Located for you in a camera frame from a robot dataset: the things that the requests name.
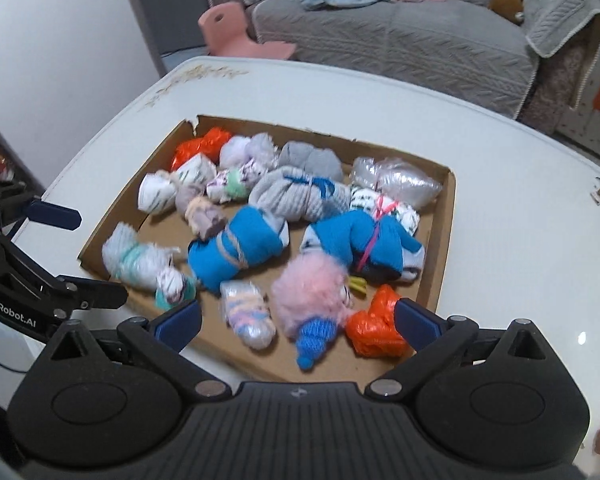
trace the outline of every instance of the brown plush toy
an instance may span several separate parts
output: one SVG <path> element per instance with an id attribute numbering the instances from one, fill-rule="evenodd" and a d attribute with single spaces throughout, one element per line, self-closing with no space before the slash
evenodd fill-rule
<path id="1" fill-rule="evenodd" d="M 525 20 L 522 0 L 491 0 L 487 8 L 515 25 Z"/>

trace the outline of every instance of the gray sofa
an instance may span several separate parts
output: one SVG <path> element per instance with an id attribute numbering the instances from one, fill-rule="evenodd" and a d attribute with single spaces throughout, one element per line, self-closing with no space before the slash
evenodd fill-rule
<path id="1" fill-rule="evenodd" d="M 259 41 L 297 44 L 300 61 L 431 88 L 548 134 L 579 101 L 600 47 L 597 0 L 523 0 L 521 27 L 489 0 L 311 11 L 299 0 L 209 4 L 227 1 L 245 5 Z"/>

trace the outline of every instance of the cardboard box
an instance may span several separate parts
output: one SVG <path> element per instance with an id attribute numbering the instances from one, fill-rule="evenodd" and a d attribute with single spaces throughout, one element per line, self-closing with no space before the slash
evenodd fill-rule
<path id="1" fill-rule="evenodd" d="M 186 254 L 191 240 L 191 232 L 185 221 L 176 211 L 160 218 L 148 217 L 145 213 L 138 211 L 138 189 L 145 174 L 170 168 L 171 158 L 179 143 L 195 135 L 204 135 L 213 126 L 222 126 L 231 132 L 245 136 L 268 132 L 278 146 L 283 146 L 289 140 L 303 140 L 320 148 L 331 148 L 343 162 L 346 174 L 349 173 L 350 165 L 357 156 L 372 156 L 376 160 L 387 156 L 398 156 L 421 168 L 429 176 L 442 183 L 443 190 L 437 200 L 420 211 L 420 226 L 416 232 L 416 238 L 426 247 L 424 270 L 416 282 L 395 287 L 403 297 L 411 298 L 435 312 L 445 272 L 456 194 L 456 178 L 449 168 L 384 146 L 296 130 L 276 124 L 237 119 L 200 116 L 195 131 L 191 123 L 181 122 L 129 181 L 91 234 L 78 256 L 85 269 L 98 278 L 109 279 L 102 263 L 101 248 L 118 222 L 131 224 L 138 230 L 141 241 L 152 241 L 162 246 L 178 246 L 182 249 L 183 254 Z M 223 207 L 230 218 L 240 206 L 242 204 Z M 247 269 L 241 272 L 238 278 L 253 280 L 261 290 L 268 292 L 270 284 L 280 274 L 289 258 L 298 253 L 306 225 L 306 222 L 290 224 L 289 248 L 283 252 L 282 256 L 270 260 L 263 266 Z M 181 269 L 190 273 L 186 264 L 182 264 Z M 355 298 L 354 308 L 366 310 L 375 291 L 376 288 L 371 286 L 366 299 Z M 216 358 L 229 362 L 260 380 L 353 381 L 363 388 L 369 381 L 396 364 L 395 359 L 366 359 L 356 356 L 347 337 L 343 334 L 339 336 L 326 357 L 315 366 L 314 370 L 304 373 L 296 365 L 295 346 L 282 334 L 278 334 L 274 343 L 266 350 L 252 351 L 222 321 L 218 309 L 218 298 L 203 291 L 198 293 L 198 300 L 203 310 L 203 325 L 200 334 L 192 341 L 192 345 Z M 153 294 L 129 290 L 129 304 L 139 314 L 149 319 L 160 314 L 160 310 L 154 305 Z"/>

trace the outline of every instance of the logo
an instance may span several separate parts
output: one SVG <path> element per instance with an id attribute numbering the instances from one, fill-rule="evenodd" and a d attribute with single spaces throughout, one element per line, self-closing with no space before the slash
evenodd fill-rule
<path id="1" fill-rule="evenodd" d="M 309 392 L 307 390 L 305 390 L 304 388 L 296 388 L 295 390 L 291 390 L 291 395 L 293 397 L 295 397 L 296 399 L 299 399 L 300 397 L 304 397 L 305 395 L 308 395 Z"/>
<path id="2" fill-rule="evenodd" d="M 4 306 L 2 303 L 0 303 L 0 312 L 9 317 L 13 317 L 13 319 L 21 322 L 22 324 L 29 325 L 33 328 L 36 327 L 36 322 L 30 317 L 24 317 L 21 313 L 14 312 L 9 307 Z"/>

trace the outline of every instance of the orange bundle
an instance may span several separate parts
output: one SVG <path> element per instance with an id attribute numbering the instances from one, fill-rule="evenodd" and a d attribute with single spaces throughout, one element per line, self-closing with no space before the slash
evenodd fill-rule
<path id="1" fill-rule="evenodd" d="M 381 285 L 368 311 L 359 310 L 345 326 L 356 353 L 364 357 L 400 357 L 409 348 L 394 324 L 394 307 L 400 294 Z"/>
<path id="2" fill-rule="evenodd" d="M 231 133 L 214 126 L 205 136 L 186 140 L 176 148 L 176 153 L 171 161 L 171 171 L 176 171 L 194 155 L 202 153 L 212 163 L 217 164 L 220 160 L 220 149 L 231 139 Z"/>

